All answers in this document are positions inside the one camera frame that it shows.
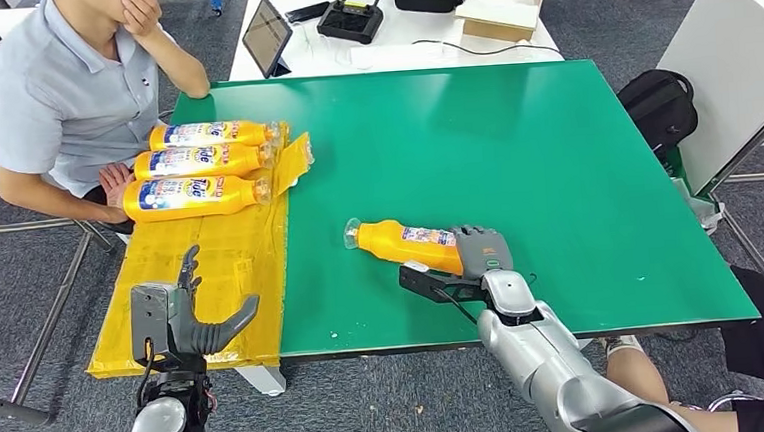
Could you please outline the person's right hand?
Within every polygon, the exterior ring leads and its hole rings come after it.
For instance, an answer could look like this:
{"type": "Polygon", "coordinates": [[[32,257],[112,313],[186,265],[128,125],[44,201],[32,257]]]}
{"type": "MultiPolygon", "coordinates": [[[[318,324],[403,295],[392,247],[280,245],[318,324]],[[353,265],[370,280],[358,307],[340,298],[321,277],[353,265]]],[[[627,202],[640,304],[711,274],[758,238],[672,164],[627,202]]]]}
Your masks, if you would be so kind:
{"type": "Polygon", "coordinates": [[[125,220],[123,196],[126,187],[133,182],[134,174],[124,163],[110,163],[99,171],[99,184],[102,186],[107,206],[114,218],[125,220]]]}

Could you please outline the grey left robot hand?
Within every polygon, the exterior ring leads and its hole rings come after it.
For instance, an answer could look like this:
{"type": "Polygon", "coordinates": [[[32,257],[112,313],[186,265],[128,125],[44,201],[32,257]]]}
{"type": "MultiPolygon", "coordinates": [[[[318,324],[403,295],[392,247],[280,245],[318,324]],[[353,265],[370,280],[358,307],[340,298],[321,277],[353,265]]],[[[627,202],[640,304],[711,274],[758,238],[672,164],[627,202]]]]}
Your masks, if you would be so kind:
{"type": "Polygon", "coordinates": [[[194,312],[197,287],[195,277],[200,246],[194,244],[183,255],[176,284],[169,292],[168,325],[172,330],[177,352],[189,355],[213,355],[223,351],[245,329],[258,313],[260,296],[247,294],[240,308],[223,322],[204,323],[194,312]]]}

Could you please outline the person's left hand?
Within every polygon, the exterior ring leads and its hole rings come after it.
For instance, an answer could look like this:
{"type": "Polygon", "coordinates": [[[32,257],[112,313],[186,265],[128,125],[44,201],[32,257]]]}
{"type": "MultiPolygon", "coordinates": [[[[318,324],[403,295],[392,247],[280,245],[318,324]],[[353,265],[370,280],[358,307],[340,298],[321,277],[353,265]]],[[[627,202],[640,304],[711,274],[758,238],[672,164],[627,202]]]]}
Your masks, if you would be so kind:
{"type": "Polygon", "coordinates": [[[157,0],[121,0],[123,24],[136,37],[146,37],[159,27],[162,10],[157,0]]]}

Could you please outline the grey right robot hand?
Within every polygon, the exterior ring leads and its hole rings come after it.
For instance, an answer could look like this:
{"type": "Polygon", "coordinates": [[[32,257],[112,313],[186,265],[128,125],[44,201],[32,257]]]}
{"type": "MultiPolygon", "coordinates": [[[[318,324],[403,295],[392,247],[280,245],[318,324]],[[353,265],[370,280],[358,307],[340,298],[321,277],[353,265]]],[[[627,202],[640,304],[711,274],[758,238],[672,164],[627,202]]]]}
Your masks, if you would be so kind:
{"type": "Polygon", "coordinates": [[[502,234],[493,228],[460,225],[451,229],[464,279],[479,279],[490,270],[512,270],[513,258],[502,234]]]}

